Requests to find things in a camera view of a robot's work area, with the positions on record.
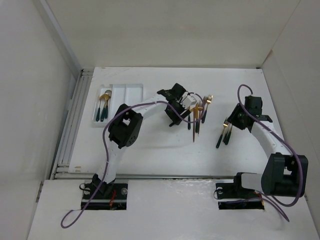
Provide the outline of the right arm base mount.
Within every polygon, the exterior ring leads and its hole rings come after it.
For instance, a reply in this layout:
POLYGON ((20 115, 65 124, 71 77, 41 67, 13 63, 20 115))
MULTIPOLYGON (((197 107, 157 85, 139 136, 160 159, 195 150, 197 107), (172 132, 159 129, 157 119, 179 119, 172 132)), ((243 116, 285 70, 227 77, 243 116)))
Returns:
POLYGON ((214 197, 219 210, 264 210, 261 195, 253 189, 242 187, 242 172, 233 177, 233 182, 217 182, 214 197))

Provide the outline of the silver spoon thin handle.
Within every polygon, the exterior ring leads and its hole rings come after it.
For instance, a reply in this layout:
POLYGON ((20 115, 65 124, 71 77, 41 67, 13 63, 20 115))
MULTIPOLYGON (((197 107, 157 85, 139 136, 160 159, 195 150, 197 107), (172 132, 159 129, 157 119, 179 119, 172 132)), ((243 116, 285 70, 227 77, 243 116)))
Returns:
POLYGON ((108 95, 108 96, 110 96, 110 97, 112 96, 112 91, 111 91, 111 90, 109 90, 109 89, 108 89, 108 90, 106 90, 104 93, 105 93, 105 94, 107 94, 107 95, 108 95))

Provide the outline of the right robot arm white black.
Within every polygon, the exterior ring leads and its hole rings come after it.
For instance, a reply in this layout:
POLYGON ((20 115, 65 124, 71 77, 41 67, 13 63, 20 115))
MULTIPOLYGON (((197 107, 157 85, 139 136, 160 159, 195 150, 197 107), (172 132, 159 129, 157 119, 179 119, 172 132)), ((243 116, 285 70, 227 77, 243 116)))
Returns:
POLYGON ((243 197, 250 189, 263 192, 267 196, 296 197, 305 193, 309 161, 304 155, 294 156, 274 136, 276 130, 272 119, 262 114, 261 97, 246 96, 243 109, 238 103, 227 121, 232 126, 247 129, 259 142, 268 158, 262 174, 240 173, 241 179, 232 183, 232 193, 243 197))

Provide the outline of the gold spoon green handle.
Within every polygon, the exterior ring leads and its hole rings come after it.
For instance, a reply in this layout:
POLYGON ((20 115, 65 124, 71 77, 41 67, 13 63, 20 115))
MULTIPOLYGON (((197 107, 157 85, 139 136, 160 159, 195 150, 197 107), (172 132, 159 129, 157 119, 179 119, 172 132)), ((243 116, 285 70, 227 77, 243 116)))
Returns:
POLYGON ((100 121, 101 121, 101 122, 104 121, 105 102, 106 102, 106 99, 107 99, 107 98, 108 98, 108 95, 105 94, 105 93, 100 97, 100 100, 104 100, 104 105, 103 105, 102 112, 101 112, 101 115, 100 115, 100 121))
POLYGON ((107 119, 108 118, 108 113, 109 113, 109 100, 110 100, 110 96, 108 95, 108 98, 105 100, 105 106, 104 106, 104 108, 105 108, 105 111, 104 111, 104 115, 103 115, 103 117, 104 117, 104 119, 107 119))
POLYGON ((95 117, 95 120, 97 122, 100 122, 100 117, 101 117, 101 113, 102 113, 102 110, 103 110, 103 106, 105 104, 105 101, 104 100, 100 100, 100 97, 99 97, 99 100, 98 100, 98 109, 97 109, 97 113, 96 113, 96 117, 95 117))

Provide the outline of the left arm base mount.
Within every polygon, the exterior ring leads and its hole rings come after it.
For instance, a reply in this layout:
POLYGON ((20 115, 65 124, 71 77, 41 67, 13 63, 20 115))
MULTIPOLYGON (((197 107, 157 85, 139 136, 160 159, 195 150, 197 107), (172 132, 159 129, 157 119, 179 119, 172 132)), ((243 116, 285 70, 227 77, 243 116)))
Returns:
POLYGON ((88 206, 85 207, 89 199, 93 196, 96 186, 92 182, 81 183, 79 185, 79 189, 82 191, 80 207, 82 210, 126 210, 128 186, 127 180, 114 180, 108 185, 103 183, 88 206))

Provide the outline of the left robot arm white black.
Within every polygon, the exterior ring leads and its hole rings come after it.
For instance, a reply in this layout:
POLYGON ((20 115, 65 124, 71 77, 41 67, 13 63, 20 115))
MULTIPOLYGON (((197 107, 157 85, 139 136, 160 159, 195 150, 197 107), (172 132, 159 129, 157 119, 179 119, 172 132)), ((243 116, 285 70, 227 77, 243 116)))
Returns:
POLYGON ((103 199, 111 195, 122 155, 138 139, 144 120, 164 111, 172 121, 170 126, 179 125, 190 114, 190 108, 196 102, 184 87, 175 83, 171 89, 161 89, 141 103, 120 105, 102 132, 106 158, 92 177, 94 193, 103 199))

